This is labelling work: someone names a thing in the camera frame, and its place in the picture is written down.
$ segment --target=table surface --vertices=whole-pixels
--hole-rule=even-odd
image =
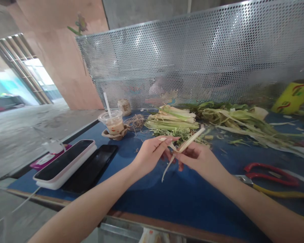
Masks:
[[[279,114],[270,114],[266,121],[280,123],[291,120],[283,118]],[[296,126],[276,126],[275,129],[284,133],[301,133],[296,128],[304,129],[304,124],[301,122],[295,122],[295,124]],[[101,136],[104,129],[104,125],[98,123],[70,142],[70,144],[75,144],[81,139],[93,139],[96,141],[97,147],[103,144],[119,147],[117,154],[98,184],[130,164],[136,156],[137,148],[141,147],[142,140],[152,137],[151,132],[137,133],[136,135],[129,132],[122,141],[113,141]],[[219,132],[219,130],[214,129],[210,134],[216,135]],[[212,151],[231,174],[244,174],[243,168],[247,164],[259,162],[288,169],[304,176],[304,159],[271,148],[230,145],[227,142],[236,140],[236,135],[229,132],[226,135],[228,136],[224,139],[217,139],[214,136]],[[269,241],[235,204],[195,171],[185,167],[183,172],[179,172],[178,163],[173,164],[169,167],[162,183],[161,178],[166,166],[167,162],[159,161],[151,173],[137,181],[123,194],[109,215],[142,224],[150,224],[154,227],[159,226],[186,235],[197,235],[197,238],[205,240],[233,242],[239,238],[251,242]],[[261,172],[261,169],[255,168],[253,171]],[[32,179],[35,173],[35,170],[29,171],[12,183],[8,187],[9,190],[21,194],[34,192],[38,188]],[[274,191],[304,192],[304,182],[300,182],[298,188],[291,188],[262,179],[253,179],[253,181],[259,186]],[[37,195],[45,200],[52,199],[55,202],[69,202],[78,197],[76,194],[67,193],[61,189],[53,191],[45,188],[41,188]],[[303,199],[274,198],[274,200],[304,216]]]

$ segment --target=plywood wall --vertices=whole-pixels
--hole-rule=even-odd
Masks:
[[[75,34],[67,29],[77,29],[81,12],[88,24],[85,34],[108,31],[101,0],[19,0],[8,11],[70,109],[103,109]]]

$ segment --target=plastic cup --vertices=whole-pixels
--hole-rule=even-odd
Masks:
[[[121,131],[124,130],[122,111],[111,111],[111,117],[109,117],[108,112],[104,112],[100,114],[98,120],[106,126],[110,135],[120,134]]]

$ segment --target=person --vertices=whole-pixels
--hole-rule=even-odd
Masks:
[[[160,157],[172,156],[168,145],[178,137],[168,136],[163,142],[161,137],[144,141],[131,164],[63,208],[29,242],[84,240],[122,194],[155,168]],[[174,155],[235,203],[273,242],[304,242],[304,219],[236,179],[208,147],[193,142]]]

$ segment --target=yellow handle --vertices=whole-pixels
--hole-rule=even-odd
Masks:
[[[275,192],[264,189],[256,184],[253,184],[253,188],[259,192],[262,192],[268,196],[280,197],[280,198],[304,198],[303,192],[289,191],[289,192]]]

